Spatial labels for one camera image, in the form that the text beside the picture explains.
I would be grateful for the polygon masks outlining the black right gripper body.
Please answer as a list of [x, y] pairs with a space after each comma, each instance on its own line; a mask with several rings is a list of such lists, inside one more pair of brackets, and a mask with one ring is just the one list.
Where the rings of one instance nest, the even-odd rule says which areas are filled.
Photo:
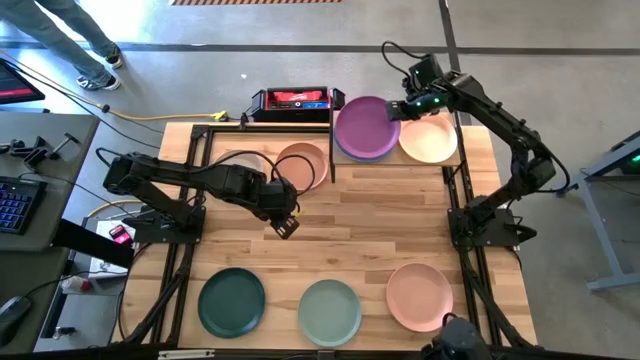
[[446, 91], [425, 90], [408, 95], [400, 104], [401, 121], [419, 120], [428, 114], [436, 114], [441, 108], [447, 107], [451, 95]]

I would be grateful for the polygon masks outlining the cream plate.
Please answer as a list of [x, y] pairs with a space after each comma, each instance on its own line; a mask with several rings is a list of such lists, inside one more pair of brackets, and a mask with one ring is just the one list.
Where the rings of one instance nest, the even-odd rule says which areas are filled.
[[457, 133], [446, 113], [429, 115], [401, 125], [401, 148], [414, 160], [422, 163], [441, 163], [457, 149]]

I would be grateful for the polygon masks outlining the purple plate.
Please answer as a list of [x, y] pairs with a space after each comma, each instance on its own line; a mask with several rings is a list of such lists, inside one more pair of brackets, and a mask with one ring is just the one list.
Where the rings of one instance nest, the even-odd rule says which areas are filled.
[[384, 157], [393, 149], [401, 125], [388, 119], [385, 105], [382, 98], [362, 96], [341, 109], [335, 122], [334, 137], [346, 155], [373, 160]]

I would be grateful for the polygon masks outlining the terracotta orange plate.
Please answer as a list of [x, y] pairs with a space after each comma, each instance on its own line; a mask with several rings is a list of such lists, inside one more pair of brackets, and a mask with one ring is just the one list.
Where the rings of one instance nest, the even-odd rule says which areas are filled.
[[310, 143], [294, 143], [284, 148], [276, 160], [278, 171], [299, 194], [318, 187], [329, 171], [324, 151]]

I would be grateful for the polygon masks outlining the white plate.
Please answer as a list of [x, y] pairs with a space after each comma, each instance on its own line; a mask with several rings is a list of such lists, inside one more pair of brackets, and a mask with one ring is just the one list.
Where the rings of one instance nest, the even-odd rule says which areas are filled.
[[224, 165], [240, 165], [256, 171], [264, 171], [261, 158], [255, 154], [239, 154], [239, 150], [232, 150], [220, 155], [216, 159], [216, 162], [220, 160], [223, 160]]

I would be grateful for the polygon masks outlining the blue plate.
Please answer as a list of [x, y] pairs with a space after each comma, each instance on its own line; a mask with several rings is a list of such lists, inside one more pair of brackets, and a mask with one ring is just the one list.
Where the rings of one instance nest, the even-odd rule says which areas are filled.
[[374, 158], [361, 158], [361, 157], [357, 157], [354, 156], [350, 153], [348, 153], [338, 142], [337, 136], [334, 135], [333, 137], [334, 140], [334, 145], [336, 145], [338, 147], [338, 149], [340, 150], [340, 152], [342, 154], [344, 154], [347, 158], [349, 158], [350, 160], [353, 160], [355, 162], [361, 162], [361, 163], [377, 163], [377, 162], [381, 162], [384, 159], [386, 159], [393, 151], [395, 145], [397, 144], [397, 139], [394, 142], [391, 142], [392, 147], [383, 155], [378, 156], [378, 157], [374, 157]]

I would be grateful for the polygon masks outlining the dark green plate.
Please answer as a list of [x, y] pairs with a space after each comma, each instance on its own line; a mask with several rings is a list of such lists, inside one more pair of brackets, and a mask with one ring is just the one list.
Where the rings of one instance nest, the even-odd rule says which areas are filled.
[[210, 334], [225, 339], [244, 336], [260, 322], [266, 293], [251, 271], [232, 267], [215, 273], [198, 297], [198, 317]]

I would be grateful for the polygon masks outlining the sage green plate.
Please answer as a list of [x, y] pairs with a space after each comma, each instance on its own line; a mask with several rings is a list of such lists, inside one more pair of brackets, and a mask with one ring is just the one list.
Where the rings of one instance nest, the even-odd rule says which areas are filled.
[[358, 332], [361, 320], [358, 295], [338, 280], [315, 282], [299, 302], [299, 328], [320, 347], [334, 348], [348, 343]]

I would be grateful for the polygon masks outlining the pink plate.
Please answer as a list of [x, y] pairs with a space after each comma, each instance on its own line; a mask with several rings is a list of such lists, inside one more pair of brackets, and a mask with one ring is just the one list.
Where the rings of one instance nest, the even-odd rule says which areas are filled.
[[395, 320], [420, 333], [442, 327], [453, 310], [453, 291], [446, 277], [423, 263], [409, 263], [396, 269], [386, 284], [386, 303]]

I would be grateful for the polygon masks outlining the red and black power station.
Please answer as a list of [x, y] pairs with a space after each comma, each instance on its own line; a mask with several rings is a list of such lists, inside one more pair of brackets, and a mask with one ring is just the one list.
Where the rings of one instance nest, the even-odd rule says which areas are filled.
[[264, 123], [329, 123], [344, 105], [345, 94], [337, 88], [267, 88], [253, 95], [247, 114]]

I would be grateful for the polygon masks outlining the black device with green light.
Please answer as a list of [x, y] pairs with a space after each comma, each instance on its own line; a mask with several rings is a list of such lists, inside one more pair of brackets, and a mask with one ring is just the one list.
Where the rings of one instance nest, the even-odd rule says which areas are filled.
[[[615, 152], [637, 138], [640, 138], [640, 130], [615, 144], [610, 151]], [[628, 155], [619, 164], [618, 169], [623, 175], [640, 175], [640, 148], [634, 150], [630, 155]]]

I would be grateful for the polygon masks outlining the grey metal cart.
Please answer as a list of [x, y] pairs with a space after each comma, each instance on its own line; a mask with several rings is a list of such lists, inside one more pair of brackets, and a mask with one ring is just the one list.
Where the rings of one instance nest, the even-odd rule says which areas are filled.
[[596, 182], [609, 184], [609, 180], [633, 181], [631, 175], [608, 176], [608, 173], [617, 170], [619, 164], [638, 148], [640, 148], [640, 138], [635, 139], [615, 152], [609, 150], [597, 163], [588, 168], [581, 169], [581, 175], [576, 180], [576, 184], [582, 192], [587, 213], [612, 272], [608, 277], [588, 282], [587, 287], [591, 291], [612, 289], [627, 285], [640, 285], [640, 270], [628, 272], [623, 269], [620, 259], [615, 252], [613, 240], [607, 230], [607, 220], [604, 217], [604, 212], [598, 209], [592, 193], [592, 185]]

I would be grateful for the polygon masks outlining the black desk monitor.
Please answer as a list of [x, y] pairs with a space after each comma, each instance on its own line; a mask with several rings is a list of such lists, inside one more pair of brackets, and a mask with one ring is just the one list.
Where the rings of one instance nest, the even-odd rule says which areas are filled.
[[0, 105], [41, 101], [45, 95], [0, 59]]

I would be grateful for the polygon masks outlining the black dish rack frame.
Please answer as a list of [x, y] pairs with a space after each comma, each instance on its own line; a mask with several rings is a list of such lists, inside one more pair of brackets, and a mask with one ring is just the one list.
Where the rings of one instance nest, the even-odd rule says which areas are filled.
[[[451, 116], [451, 122], [454, 126], [454, 121], [453, 121], [453, 116], [448, 113], [448, 112], [440, 112], [441, 113], [446, 113], [449, 114]], [[342, 154], [340, 152], [340, 150], [338, 149], [338, 147], [336, 145], [334, 145], [334, 140], [333, 140], [333, 145], [332, 145], [332, 150], [333, 150], [333, 161], [336, 165], [374, 165], [374, 164], [380, 164], [380, 165], [392, 165], [392, 166], [411, 166], [411, 165], [416, 165], [416, 166], [457, 166], [460, 162], [461, 162], [461, 158], [459, 155], [459, 150], [458, 150], [458, 144], [457, 144], [457, 149], [456, 152], [448, 159], [445, 160], [441, 163], [435, 163], [435, 164], [429, 164], [429, 163], [422, 163], [419, 162], [417, 160], [414, 160], [413, 158], [411, 158], [400, 146], [399, 143], [399, 138], [397, 140], [397, 144], [395, 145], [392, 153], [383, 161], [381, 162], [377, 162], [377, 163], [361, 163], [361, 162], [355, 162], [353, 160], [350, 160], [349, 158], [347, 158], [344, 154]]]

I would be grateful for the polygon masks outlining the black aluminium table frame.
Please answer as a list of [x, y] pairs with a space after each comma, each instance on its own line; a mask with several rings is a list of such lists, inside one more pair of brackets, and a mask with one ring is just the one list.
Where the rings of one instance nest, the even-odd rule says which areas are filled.
[[[175, 276], [176, 271], [173, 264], [176, 253], [175, 246], [169, 247], [160, 284], [161, 290], [171, 290], [173, 297], [176, 299], [171, 331], [165, 342], [130, 339], [104, 347], [87, 349], [49, 352], [36, 352], [33, 349], [30, 353], [0, 356], [0, 360], [157, 360], [160, 351], [182, 349], [212, 349], [216, 352], [214, 358], [204, 360], [423, 360], [421, 350], [431, 344], [425, 344], [418, 350], [381, 350], [373, 346], [368, 346], [364, 350], [260, 349], [249, 345], [236, 346], [234, 348], [224, 348], [220, 345], [182, 348], [178, 344], [178, 333], [183, 327], [182, 319], [187, 303], [187, 283], [190, 276], [189, 274], [183, 274], [180, 278]], [[480, 334], [476, 314], [471, 313], [465, 319], [473, 324]], [[616, 357], [551, 351], [539, 346], [506, 347], [486, 344], [489, 346], [493, 360], [627, 360]]]

